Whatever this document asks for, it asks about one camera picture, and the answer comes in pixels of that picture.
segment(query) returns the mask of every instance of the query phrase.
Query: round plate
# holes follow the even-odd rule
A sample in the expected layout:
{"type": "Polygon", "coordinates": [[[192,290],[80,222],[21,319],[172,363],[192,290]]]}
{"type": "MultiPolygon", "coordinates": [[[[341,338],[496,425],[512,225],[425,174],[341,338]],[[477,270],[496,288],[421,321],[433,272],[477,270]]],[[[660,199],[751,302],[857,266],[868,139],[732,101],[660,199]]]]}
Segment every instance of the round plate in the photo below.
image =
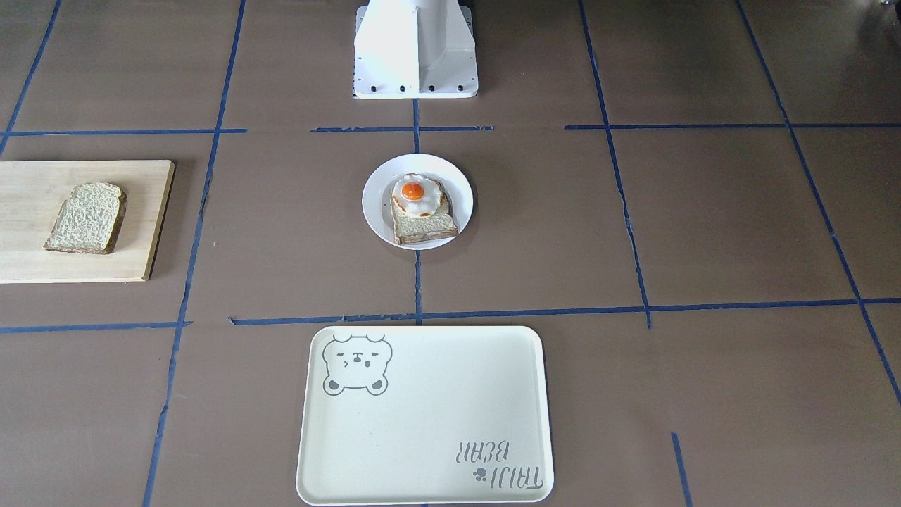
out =
{"type": "Polygon", "coordinates": [[[406,250],[428,250],[448,243],[453,237],[433,239],[415,244],[394,241],[394,218],[391,217],[391,189],[406,173],[415,172],[438,180],[450,198],[450,215],[462,233],[472,217],[472,187],[457,166],[434,155],[410,153],[395,157],[378,166],[363,187],[363,216],[372,232],[394,246],[406,250]]]}

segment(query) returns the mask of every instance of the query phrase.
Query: bread slice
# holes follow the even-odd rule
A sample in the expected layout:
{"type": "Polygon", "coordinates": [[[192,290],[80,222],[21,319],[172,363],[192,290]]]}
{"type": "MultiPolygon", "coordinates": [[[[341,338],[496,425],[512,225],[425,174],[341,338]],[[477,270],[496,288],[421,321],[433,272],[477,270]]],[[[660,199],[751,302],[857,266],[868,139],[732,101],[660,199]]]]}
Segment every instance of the bread slice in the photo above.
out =
{"type": "Polygon", "coordinates": [[[414,244],[432,239],[453,237],[459,233],[451,216],[451,203],[446,195],[430,217],[410,217],[391,198],[391,216],[395,222],[395,243],[414,244]]]}
{"type": "Polygon", "coordinates": [[[112,183],[84,183],[62,203],[44,249],[109,254],[125,216],[125,192],[112,183]]]}

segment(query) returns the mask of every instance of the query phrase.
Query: rectangular tray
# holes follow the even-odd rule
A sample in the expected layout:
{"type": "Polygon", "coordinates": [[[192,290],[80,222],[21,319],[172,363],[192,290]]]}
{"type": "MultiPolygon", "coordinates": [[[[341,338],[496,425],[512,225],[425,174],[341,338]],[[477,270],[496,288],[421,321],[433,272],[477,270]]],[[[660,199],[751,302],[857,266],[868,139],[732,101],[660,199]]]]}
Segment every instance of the rectangular tray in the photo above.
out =
{"type": "Polygon", "coordinates": [[[0,162],[0,283],[147,280],[174,169],[172,161],[0,162]],[[92,181],[125,191],[113,252],[44,250],[63,201],[92,181]]]}
{"type": "Polygon", "coordinates": [[[528,327],[314,336],[297,460],[304,502],[538,502],[553,484],[542,342],[528,327]]]}

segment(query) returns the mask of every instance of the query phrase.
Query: fried egg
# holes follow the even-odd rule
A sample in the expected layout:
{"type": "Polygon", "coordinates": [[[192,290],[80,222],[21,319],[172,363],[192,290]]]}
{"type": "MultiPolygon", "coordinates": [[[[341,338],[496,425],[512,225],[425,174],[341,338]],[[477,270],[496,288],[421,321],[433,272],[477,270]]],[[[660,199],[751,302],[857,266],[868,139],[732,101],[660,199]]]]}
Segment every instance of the fried egg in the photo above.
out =
{"type": "Polygon", "coordinates": [[[420,174],[406,174],[391,191],[391,197],[410,217],[431,217],[441,205],[441,185],[420,174]]]}

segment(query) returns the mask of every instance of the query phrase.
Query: bear face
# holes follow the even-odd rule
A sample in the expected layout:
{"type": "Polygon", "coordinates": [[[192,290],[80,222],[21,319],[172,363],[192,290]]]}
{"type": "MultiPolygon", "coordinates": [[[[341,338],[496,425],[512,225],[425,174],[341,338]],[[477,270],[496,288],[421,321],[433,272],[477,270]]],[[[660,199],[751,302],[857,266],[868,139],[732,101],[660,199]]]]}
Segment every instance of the bear face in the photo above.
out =
{"type": "Polygon", "coordinates": [[[323,382],[325,393],[341,394],[344,389],[366,389],[378,396],[388,388],[385,371],[391,360],[391,344],[385,337],[348,336],[343,340],[332,336],[325,344],[323,359],[328,373],[323,382]]]}

